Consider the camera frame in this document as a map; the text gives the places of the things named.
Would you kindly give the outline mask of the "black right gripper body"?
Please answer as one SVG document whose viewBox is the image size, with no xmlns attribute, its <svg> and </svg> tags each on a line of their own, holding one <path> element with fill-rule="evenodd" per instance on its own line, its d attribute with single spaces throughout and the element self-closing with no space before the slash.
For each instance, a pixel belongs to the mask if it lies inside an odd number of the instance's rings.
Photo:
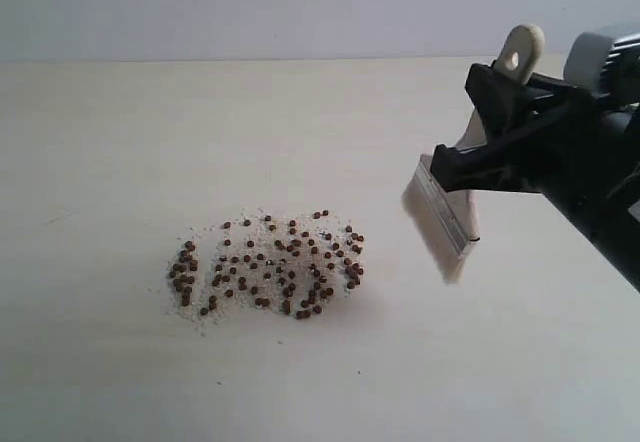
<svg viewBox="0 0 640 442">
<path fill-rule="evenodd" d="M 526 88 L 522 191 L 542 194 L 633 287 L 639 285 L 639 112 L 557 81 Z"/>
</svg>

